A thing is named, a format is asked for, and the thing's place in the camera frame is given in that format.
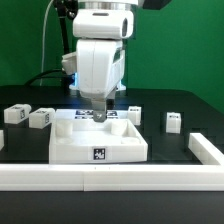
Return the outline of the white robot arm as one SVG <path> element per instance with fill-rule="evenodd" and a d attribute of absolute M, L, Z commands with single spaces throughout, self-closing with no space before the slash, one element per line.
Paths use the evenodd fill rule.
<path fill-rule="evenodd" d="M 62 57 L 62 66 L 77 76 L 78 90 L 91 101 L 96 122 L 107 119 L 107 107 L 124 76 L 124 41 L 133 36 L 135 10 L 160 10 L 171 1 L 78 0 L 72 24 L 76 50 Z"/>

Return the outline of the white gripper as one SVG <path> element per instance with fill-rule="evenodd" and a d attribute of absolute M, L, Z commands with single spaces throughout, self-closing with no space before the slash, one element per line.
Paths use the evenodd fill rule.
<path fill-rule="evenodd" d="M 121 40 L 80 39 L 76 51 L 62 56 L 67 75 L 78 75 L 82 97 L 92 99 L 95 122 L 106 120 L 106 98 L 124 76 L 125 50 Z"/>

